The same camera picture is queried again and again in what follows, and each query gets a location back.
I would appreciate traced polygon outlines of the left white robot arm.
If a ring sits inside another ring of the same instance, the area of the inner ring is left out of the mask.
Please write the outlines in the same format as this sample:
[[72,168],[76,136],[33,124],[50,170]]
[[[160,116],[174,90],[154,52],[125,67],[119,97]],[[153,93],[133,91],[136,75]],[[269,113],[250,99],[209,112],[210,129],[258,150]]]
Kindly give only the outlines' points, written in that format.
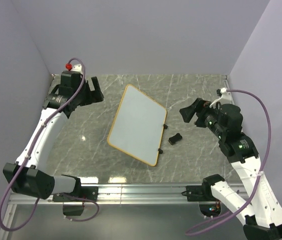
[[82,196],[81,180],[71,175],[53,176],[46,173],[47,160],[57,136],[77,107],[83,107],[104,100],[97,77],[82,82],[82,73],[65,70],[57,84],[45,98],[39,122],[23,153],[15,163],[6,163],[3,174],[10,189],[39,199],[64,194],[70,201]]

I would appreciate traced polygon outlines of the yellow framed whiteboard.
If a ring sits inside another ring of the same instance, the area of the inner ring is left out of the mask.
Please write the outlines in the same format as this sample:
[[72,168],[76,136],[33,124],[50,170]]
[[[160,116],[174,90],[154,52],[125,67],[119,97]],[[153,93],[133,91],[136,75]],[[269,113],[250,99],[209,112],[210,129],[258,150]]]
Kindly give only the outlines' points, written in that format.
[[167,110],[132,84],[123,92],[107,143],[151,167],[157,165]]

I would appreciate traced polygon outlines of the yellow whiteboard eraser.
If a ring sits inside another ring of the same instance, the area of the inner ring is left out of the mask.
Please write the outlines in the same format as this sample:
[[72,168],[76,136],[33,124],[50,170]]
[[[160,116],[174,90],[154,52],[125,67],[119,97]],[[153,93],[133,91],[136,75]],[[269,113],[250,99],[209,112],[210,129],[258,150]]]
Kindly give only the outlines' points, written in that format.
[[171,145],[175,145],[177,142],[181,141],[183,139],[182,135],[180,133],[176,133],[175,135],[171,136],[169,139],[168,139],[168,142],[171,144]]

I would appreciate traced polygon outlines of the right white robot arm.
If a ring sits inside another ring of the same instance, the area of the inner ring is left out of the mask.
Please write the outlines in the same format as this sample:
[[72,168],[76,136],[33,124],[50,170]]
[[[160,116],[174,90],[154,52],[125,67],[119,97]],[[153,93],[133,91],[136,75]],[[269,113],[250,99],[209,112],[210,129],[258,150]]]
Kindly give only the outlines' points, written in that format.
[[218,138],[221,152],[252,200],[245,201],[218,174],[203,179],[203,197],[221,201],[232,213],[246,205],[237,218],[248,240],[282,239],[282,207],[261,170],[262,162],[254,142],[242,131],[241,109],[231,103],[217,103],[215,108],[210,105],[210,101],[197,98],[179,112],[185,123],[197,116],[195,126],[208,128]]

